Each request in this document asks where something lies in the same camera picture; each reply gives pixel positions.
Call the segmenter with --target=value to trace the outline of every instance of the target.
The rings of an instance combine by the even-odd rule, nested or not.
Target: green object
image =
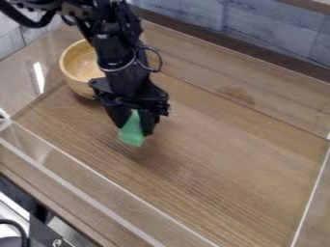
[[[144,142],[144,135],[139,123],[139,114],[137,111],[133,110],[128,121],[118,132],[118,139],[121,142],[140,148]]]

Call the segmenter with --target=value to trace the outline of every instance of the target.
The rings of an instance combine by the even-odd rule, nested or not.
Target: bowl
[[[86,40],[72,43],[58,59],[58,67],[69,89],[81,97],[93,99],[88,83],[90,79],[104,77],[96,64],[96,54]]]

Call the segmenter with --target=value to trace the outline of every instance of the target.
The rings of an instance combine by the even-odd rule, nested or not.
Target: wooden bowl
[[[90,79],[104,77],[96,64],[96,54],[85,40],[70,44],[61,53],[58,67],[68,87],[81,97],[93,99],[93,91],[88,85]]]

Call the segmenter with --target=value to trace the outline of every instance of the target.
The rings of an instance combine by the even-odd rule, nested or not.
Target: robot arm
[[[13,7],[45,12],[34,22]],[[94,97],[121,128],[136,110],[144,136],[153,133],[160,116],[168,115],[168,94],[151,81],[151,72],[161,69],[161,56],[139,40],[140,20],[125,0],[0,0],[0,11],[18,24],[29,28],[46,26],[54,14],[69,15],[70,24],[78,27],[94,48],[102,78],[93,78],[89,85]],[[156,53],[160,65],[149,68],[145,51]]]

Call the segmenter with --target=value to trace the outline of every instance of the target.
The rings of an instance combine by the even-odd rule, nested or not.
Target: green block
[[[140,148],[144,142],[144,135],[139,123],[139,114],[137,111],[133,110],[128,121],[118,132],[118,139],[121,142]]]

